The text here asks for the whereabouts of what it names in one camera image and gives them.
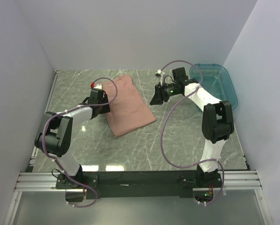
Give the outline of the pink printed t shirt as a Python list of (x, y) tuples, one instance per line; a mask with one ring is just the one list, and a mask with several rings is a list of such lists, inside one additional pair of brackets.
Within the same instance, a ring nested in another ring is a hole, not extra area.
[(133, 84), (130, 75), (121, 75), (114, 79), (118, 92), (112, 82), (102, 84), (109, 100), (110, 112), (107, 122), (115, 137), (120, 137), (156, 121), (146, 101)]

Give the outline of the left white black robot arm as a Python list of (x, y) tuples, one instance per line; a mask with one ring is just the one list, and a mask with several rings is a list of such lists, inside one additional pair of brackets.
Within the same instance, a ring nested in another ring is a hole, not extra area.
[(109, 112), (110, 106), (106, 92), (94, 88), (90, 96), (86, 97), (74, 110), (59, 113), (46, 112), (42, 118), (34, 141), (35, 147), (55, 161), (72, 188), (79, 188), (83, 184), (82, 166), (69, 152), (72, 128)]

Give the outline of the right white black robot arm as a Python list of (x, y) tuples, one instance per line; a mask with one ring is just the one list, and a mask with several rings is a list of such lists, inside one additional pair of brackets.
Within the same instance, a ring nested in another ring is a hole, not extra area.
[(198, 163), (196, 183), (206, 187), (212, 181), (219, 178), (219, 159), (223, 146), (234, 132), (234, 120), (232, 106), (229, 101), (222, 101), (202, 87), (202, 81), (190, 79), (186, 75), (185, 68), (177, 68), (172, 71), (172, 83), (165, 82), (165, 73), (162, 70), (156, 72), (160, 79), (155, 85), (155, 94), (150, 105), (162, 105), (171, 96), (183, 95), (203, 112), (202, 133), (205, 138), (204, 150)]

